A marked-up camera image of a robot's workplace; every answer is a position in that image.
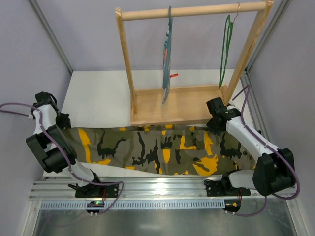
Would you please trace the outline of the camouflage yellow green trousers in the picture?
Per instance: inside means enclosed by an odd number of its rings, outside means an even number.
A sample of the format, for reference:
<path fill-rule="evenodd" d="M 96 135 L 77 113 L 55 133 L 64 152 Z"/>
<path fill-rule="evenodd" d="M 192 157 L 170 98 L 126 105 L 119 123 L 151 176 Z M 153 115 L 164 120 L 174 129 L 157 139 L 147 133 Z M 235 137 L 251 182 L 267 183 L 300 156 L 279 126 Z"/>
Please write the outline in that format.
<path fill-rule="evenodd" d="M 82 163 L 152 174 L 209 177 L 252 170 L 256 164 L 232 135 L 216 135 L 198 126 L 74 127 L 63 134 Z"/>

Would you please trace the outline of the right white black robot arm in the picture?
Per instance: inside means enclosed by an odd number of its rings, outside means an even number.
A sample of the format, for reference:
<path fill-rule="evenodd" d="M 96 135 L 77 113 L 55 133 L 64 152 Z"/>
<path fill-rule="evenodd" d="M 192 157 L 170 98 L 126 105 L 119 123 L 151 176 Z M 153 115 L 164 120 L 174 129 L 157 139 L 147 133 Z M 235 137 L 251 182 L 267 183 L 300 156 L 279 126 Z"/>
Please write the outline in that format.
<path fill-rule="evenodd" d="M 244 119 L 243 110 L 234 105 L 226 106 L 218 97 L 207 101 L 212 118 L 206 127 L 214 134 L 229 134 L 242 144 L 253 157 L 254 170 L 236 170 L 223 176 L 232 188 L 256 190 L 262 196 L 296 187 L 300 182 L 294 167 L 294 156 L 290 149 L 280 149 L 265 139 Z"/>

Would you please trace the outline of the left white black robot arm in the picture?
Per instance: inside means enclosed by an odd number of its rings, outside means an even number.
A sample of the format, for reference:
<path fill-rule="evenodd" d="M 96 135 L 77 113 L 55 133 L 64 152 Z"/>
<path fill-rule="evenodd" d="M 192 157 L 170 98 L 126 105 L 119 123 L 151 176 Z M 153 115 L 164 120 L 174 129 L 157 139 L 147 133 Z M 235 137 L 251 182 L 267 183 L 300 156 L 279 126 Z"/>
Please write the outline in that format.
<path fill-rule="evenodd" d="M 74 148 L 63 131 L 71 127 L 69 114 L 61 113 L 57 100 L 48 92 L 35 95 L 31 107 L 35 119 L 34 134 L 26 143 L 44 171 L 68 175 L 76 181 L 69 187 L 75 190 L 76 198 L 101 198 L 105 187 L 96 173 L 83 166 L 77 159 Z"/>

